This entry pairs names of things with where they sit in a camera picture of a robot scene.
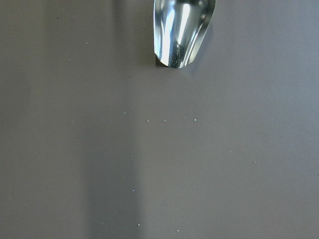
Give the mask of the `silver metal scoop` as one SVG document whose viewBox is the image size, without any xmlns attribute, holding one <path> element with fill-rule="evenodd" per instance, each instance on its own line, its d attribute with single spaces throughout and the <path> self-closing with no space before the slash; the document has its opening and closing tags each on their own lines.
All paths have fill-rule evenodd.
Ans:
<svg viewBox="0 0 319 239">
<path fill-rule="evenodd" d="M 154 53 L 163 65 L 181 69 L 196 59 L 215 6 L 214 0 L 154 1 Z"/>
</svg>

